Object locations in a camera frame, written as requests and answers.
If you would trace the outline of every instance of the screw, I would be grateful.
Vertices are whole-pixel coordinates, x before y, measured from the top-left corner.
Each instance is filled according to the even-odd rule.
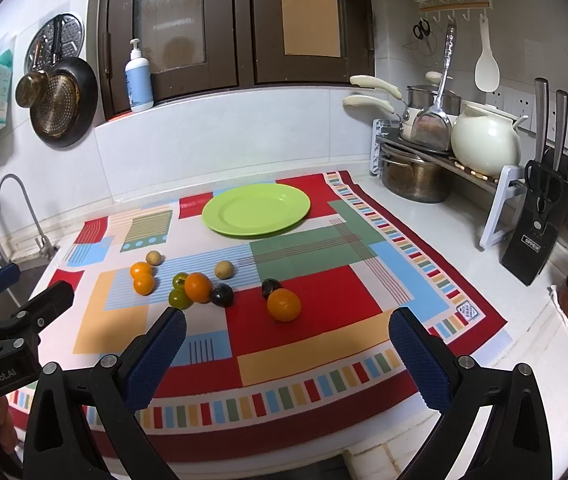
[[[103,358],[100,359],[100,364],[104,368],[111,368],[112,366],[115,365],[115,363],[117,361],[118,361],[117,356],[115,356],[113,354],[108,354],[108,355],[105,355]]]
[[[475,361],[469,355],[462,355],[458,358],[458,363],[462,368],[473,368],[475,366]]]
[[[42,368],[42,371],[46,375],[51,375],[57,369],[58,369],[58,365],[56,365],[54,362],[49,362],[49,363],[46,363],[44,365],[44,367]]]
[[[532,368],[528,366],[526,363],[518,364],[518,371],[522,375],[531,375],[533,373]]]

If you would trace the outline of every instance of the human hand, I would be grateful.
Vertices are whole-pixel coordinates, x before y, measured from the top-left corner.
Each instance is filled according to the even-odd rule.
[[[6,454],[11,454],[17,446],[17,433],[13,425],[13,417],[8,409],[8,399],[0,397],[0,446]]]

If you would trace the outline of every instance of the kitchen counter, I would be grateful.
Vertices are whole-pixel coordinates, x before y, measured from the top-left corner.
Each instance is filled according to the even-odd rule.
[[[486,251],[477,248],[486,212],[458,194],[442,204],[418,204],[395,196],[377,178],[364,175],[353,176],[353,180],[444,256],[507,320],[506,327],[474,357],[483,366],[512,369],[519,362],[532,366],[548,419],[554,478],[559,478],[568,468],[568,331],[551,302],[549,288],[561,285],[564,274],[549,263],[531,286],[522,285],[500,265],[499,245]],[[35,293],[49,282],[56,260],[76,235],[60,240],[61,250]],[[467,468],[489,411],[480,410],[452,478],[458,478]],[[421,397],[414,395],[365,422],[300,446],[238,460],[173,467],[183,479],[240,478],[290,469],[344,452],[354,478],[388,480],[396,478],[410,462],[437,417],[437,412],[428,410]],[[123,472],[116,461],[107,463],[115,472]]]

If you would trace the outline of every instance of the green cherry tomato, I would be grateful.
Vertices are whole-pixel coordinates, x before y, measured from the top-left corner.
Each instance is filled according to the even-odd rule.
[[[184,282],[189,275],[186,272],[179,272],[173,276],[173,288],[184,289]]]
[[[174,288],[168,295],[168,304],[180,310],[186,310],[193,302],[184,292],[184,285],[182,285],[182,288]]]

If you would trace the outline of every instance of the orange cherry tomato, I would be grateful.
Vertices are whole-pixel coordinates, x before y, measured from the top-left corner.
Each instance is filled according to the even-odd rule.
[[[195,303],[208,303],[213,284],[206,274],[192,272],[184,280],[184,292]]]
[[[133,288],[135,292],[141,294],[142,296],[147,296],[153,291],[155,287],[155,278],[145,272],[141,272],[133,280]]]
[[[266,308],[270,316],[281,322],[293,321],[302,311],[302,303],[298,295],[287,288],[278,288],[269,294]]]
[[[146,262],[137,262],[130,266],[130,276],[132,278],[137,278],[140,274],[150,274],[153,275],[153,267]]]

